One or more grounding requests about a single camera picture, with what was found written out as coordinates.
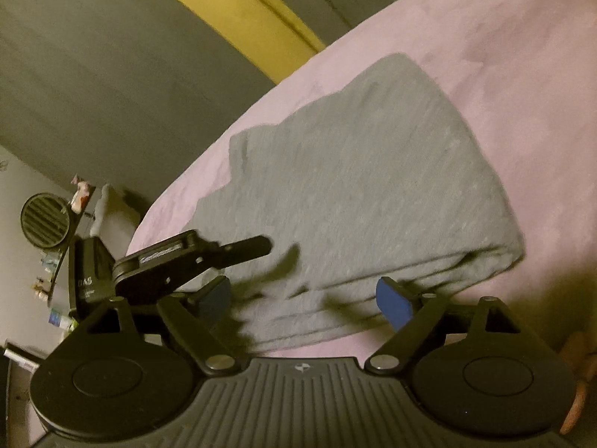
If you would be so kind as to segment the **person's right hand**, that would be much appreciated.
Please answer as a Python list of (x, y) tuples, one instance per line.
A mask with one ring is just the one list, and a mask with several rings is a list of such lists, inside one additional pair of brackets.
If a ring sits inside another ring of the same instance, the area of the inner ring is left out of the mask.
[(574, 332), (560, 349), (559, 355), (560, 359), (571, 368), (576, 378), (573, 405), (560, 427), (560, 433), (567, 435), (577, 425), (584, 411), (590, 383), (596, 376), (596, 351), (592, 350), (587, 333)]

